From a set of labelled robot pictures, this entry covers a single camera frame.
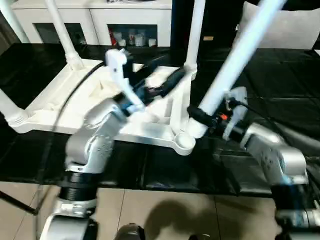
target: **white cabinet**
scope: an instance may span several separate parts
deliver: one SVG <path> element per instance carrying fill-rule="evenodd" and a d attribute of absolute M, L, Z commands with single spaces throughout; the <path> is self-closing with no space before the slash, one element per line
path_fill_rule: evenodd
<path fill-rule="evenodd" d="M 14 9 L 31 43 L 58 43 L 58 34 L 47 9 Z M 60 8 L 73 44 L 98 45 L 99 41 L 89 9 Z"/>
<path fill-rule="evenodd" d="M 102 45 L 111 45 L 113 33 L 121 33 L 127 45 L 130 44 L 131 35 L 137 36 L 142 33 L 145 46 L 148 45 L 149 39 L 156 39 L 159 47 L 170 46 L 170 9 L 91 9 L 90 11 Z"/>
<path fill-rule="evenodd" d="M 159 47 L 170 46 L 172 0 L 55 1 L 74 44 L 111 45 L 120 36 L 122 43 L 135 45 L 129 39 L 137 35 L 144 46 L 149 39 Z M 31 43 L 59 42 L 45 0 L 18 0 L 11 8 Z"/>

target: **glass cabinet door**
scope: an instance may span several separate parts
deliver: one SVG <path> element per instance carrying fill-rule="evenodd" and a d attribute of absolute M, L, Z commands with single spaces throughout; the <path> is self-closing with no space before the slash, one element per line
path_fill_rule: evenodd
<path fill-rule="evenodd" d="M 60 43 L 60 39 L 53 23 L 34 23 L 33 25 L 38 31 L 44 44 Z M 80 23 L 65 23 L 64 25 L 74 45 L 87 44 Z"/>
<path fill-rule="evenodd" d="M 111 44 L 120 46 L 153 47 L 157 45 L 157 25 L 108 24 Z"/>

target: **black table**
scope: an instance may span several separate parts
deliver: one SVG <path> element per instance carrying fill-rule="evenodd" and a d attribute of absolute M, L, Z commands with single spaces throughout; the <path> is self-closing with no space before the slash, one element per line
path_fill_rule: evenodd
<path fill-rule="evenodd" d="M 103 60 L 107 46 L 76 48 L 86 59 Z M 167 48 L 130 48 L 136 63 L 166 53 L 163 65 L 179 67 L 184 52 Z M 214 80 L 230 49 L 203 49 L 198 74 L 191 84 L 191 104 L 197 105 Z M 21 108 L 46 87 L 65 66 L 57 44 L 15 44 L 0 56 L 0 88 Z M 236 82 L 248 91 L 248 104 L 268 117 L 320 139 L 320 56 L 313 50 L 258 49 Z M 247 122 L 266 124 L 249 112 Z M 0 181 L 37 183 L 44 131 L 17 134 L 0 118 Z M 44 182 L 55 185 L 64 173 L 67 134 L 55 134 Z M 319 151 L 299 146 L 313 161 L 317 175 Z M 270 197 L 258 163 L 232 142 L 207 133 L 189 156 L 165 147 L 117 141 L 108 160 L 101 187 L 189 193 Z"/>

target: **gray floor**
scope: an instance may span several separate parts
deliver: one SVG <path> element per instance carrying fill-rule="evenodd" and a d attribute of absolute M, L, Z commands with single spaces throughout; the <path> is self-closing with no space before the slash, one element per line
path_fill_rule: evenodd
<path fill-rule="evenodd" d="M 0 182 L 0 190 L 35 206 L 36 186 Z M 42 225 L 58 192 L 52 187 L 41 211 Z M 279 231 L 271 199 L 204 194 L 100 189 L 97 214 L 100 240 L 112 240 L 128 223 L 145 228 L 148 240 L 188 240 L 208 234 L 212 240 L 273 240 Z M 33 240 L 34 218 L 0 201 L 0 239 Z"/>

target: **black object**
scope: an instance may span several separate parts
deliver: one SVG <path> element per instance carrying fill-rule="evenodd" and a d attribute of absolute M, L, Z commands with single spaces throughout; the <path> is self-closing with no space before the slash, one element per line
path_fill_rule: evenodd
<path fill-rule="evenodd" d="M 88 201 L 97 198 L 101 174 L 67 171 L 60 183 L 59 198 L 69 201 Z"/>

